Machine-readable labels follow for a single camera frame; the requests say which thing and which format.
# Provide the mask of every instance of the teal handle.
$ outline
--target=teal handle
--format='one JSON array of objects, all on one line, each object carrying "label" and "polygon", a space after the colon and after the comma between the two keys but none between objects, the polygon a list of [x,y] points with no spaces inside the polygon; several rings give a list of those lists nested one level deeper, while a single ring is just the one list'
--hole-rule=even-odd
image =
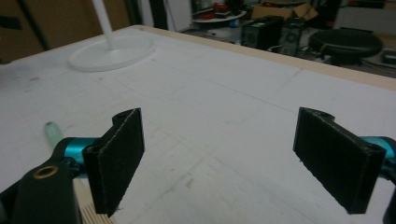
[{"label": "teal handle", "polygon": [[61,129],[54,122],[46,123],[46,125],[44,126],[44,132],[47,136],[47,140],[49,141],[49,144],[52,147],[52,149],[55,149],[56,145],[62,139],[64,139]]}]

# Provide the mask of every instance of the white round base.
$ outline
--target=white round base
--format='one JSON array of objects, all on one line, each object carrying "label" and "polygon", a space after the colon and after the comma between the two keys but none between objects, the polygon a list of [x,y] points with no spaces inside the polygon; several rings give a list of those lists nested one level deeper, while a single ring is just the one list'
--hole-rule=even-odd
[{"label": "white round base", "polygon": [[81,72],[100,72],[137,63],[154,52],[153,42],[138,35],[118,36],[115,44],[113,50],[105,40],[90,44],[74,52],[69,64]]}]

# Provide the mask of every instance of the white lamp stand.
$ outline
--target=white lamp stand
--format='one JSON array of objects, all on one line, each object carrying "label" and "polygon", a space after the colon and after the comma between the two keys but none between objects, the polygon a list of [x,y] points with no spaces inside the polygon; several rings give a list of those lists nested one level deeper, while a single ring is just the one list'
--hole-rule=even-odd
[{"label": "white lamp stand", "polygon": [[114,37],[103,0],[92,0],[106,40],[90,44],[74,52],[69,64],[81,72],[100,72],[137,63],[152,52],[154,44],[139,35]]}]

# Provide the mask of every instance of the black round object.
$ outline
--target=black round object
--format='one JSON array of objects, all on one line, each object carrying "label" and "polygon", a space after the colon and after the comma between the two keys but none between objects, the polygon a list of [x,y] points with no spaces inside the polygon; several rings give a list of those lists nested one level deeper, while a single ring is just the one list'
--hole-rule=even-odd
[{"label": "black round object", "polygon": [[366,58],[380,52],[383,45],[375,35],[341,29],[319,31],[311,35],[309,47],[333,57]]}]

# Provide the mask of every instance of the table surface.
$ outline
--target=table surface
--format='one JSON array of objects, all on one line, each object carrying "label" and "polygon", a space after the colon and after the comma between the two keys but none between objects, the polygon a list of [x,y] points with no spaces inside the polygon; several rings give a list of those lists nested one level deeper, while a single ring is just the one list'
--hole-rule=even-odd
[{"label": "table surface", "polygon": [[298,109],[356,135],[396,138],[396,79],[135,26],[156,51],[118,70],[67,65],[101,36],[0,67],[0,190],[50,155],[44,125],[98,137],[142,108],[146,152],[118,223],[381,223],[393,185],[378,179],[350,216],[292,151]]}]

